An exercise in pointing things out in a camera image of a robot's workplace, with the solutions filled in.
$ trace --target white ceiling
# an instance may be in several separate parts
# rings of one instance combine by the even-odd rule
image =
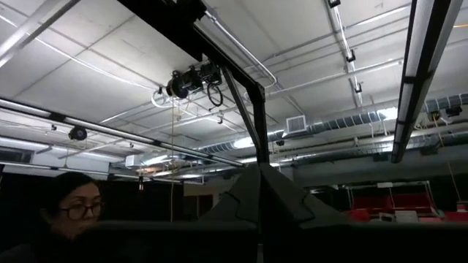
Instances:
[[[20,25],[42,2],[44,1],[0,0],[0,42],[15,31],[10,23]],[[327,7],[322,0],[207,0],[206,3],[214,8],[222,22],[261,61],[274,53],[333,31]],[[349,26],[408,3],[410,0],[349,0],[342,1],[339,11],[343,25]],[[355,50],[357,68],[404,56],[408,24],[405,17],[408,14],[409,8],[406,8],[346,30],[349,45]],[[466,23],[468,9],[463,9],[456,24]],[[208,19],[203,18],[197,25],[241,66],[251,66]],[[117,1],[82,0],[39,38],[43,42],[33,41],[0,68],[1,96],[93,122],[103,121],[137,107],[105,123],[135,133],[172,121],[177,124],[178,116],[174,116],[170,108],[156,108],[148,102],[158,85],[168,82],[173,70],[186,70],[196,60]],[[468,28],[455,28],[449,42],[466,38]],[[468,75],[465,74],[468,72],[468,53],[465,50],[466,48],[458,47],[444,53],[429,96],[448,96],[468,91]],[[333,36],[268,59],[265,65],[278,77],[281,84],[269,88],[267,94],[281,87],[289,88],[338,74],[345,68],[340,45],[337,45]],[[90,69],[93,66],[105,73]],[[248,68],[246,71],[264,85],[270,83],[270,80],[258,74],[255,69]],[[398,99],[400,80],[400,66],[359,75],[358,81],[363,83],[363,104]],[[290,95],[309,120],[357,107],[357,98],[348,79],[306,87]],[[224,96],[221,110],[235,105],[228,90],[224,91]],[[193,102],[187,107],[189,114],[183,114],[181,119],[206,114],[208,108],[212,107],[204,94],[195,95],[192,99]],[[299,110],[292,106],[290,99],[268,100],[268,125],[281,126],[285,118],[301,115]],[[225,113],[223,125],[217,124],[218,120],[215,115],[210,120],[185,126],[176,125],[174,136],[179,139],[189,138],[184,141],[187,144],[203,145],[208,140],[220,137],[238,137],[246,131],[238,113]],[[23,126],[36,126],[23,117],[8,121]],[[68,143],[66,134],[57,134],[57,140],[51,140],[50,136],[43,133],[0,126],[0,135],[3,136]],[[156,129],[146,135],[170,140],[171,133],[169,127]],[[348,136],[352,137],[353,131],[350,130]],[[91,146],[109,140],[102,137],[94,139],[96,142],[90,142]],[[126,142],[101,150],[121,155],[137,153],[139,150],[150,151],[147,148],[129,148]]]

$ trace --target air duct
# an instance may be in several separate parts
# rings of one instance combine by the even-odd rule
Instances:
[[[421,112],[431,113],[438,110],[444,110],[451,107],[459,107],[468,104],[468,93],[446,96],[439,99],[429,99],[424,103],[424,107]],[[361,113],[356,113],[343,118],[333,118],[328,121],[321,121],[313,123],[307,126],[307,130],[294,134],[286,134],[284,130],[278,130],[268,133],[269,142],[277,142],[280,140],[293,140],[307,136],[313,136],[322,132],[349,128],[362,124],[376,123],[379,121],[388,121],[396,119],[397,109],[396,107],[388,107],[383,109],[377,109],[373,106],[367,107]],[[221,142],[213,145],[208,145],[199,148],[198,150],[205,153],[221,153],[229,150],[235,150],[240,148],[252,147],[252,141],[248,137],[240,140],[231,140],[228,142]]]

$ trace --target eyeglasses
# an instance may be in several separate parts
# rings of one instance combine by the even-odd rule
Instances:
[[[91,206],[87,206],[83,204],[76,204],[68,208],[61,208],[60,210],[66,211],[68,218],[72,220],[80,220],[85,217],[85,214],[88,212],[88,210],[91,210],[91,212],[93,213],[93,216],[99,216],[101,214],[102,206],[103,206],[102,202],[97,202]]]

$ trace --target wall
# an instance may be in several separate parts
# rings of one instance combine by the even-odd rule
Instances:
[[[294,181],[300,186],[323,186],[357,183],[370,180],[413,179],[449,175],[448,161],[454,174],[468,172],[468,145],[439,149],[439,154],[421,156],[418,151],[406,152],[403,161],[375,162],[372,157],[309,164],[294,169]]]

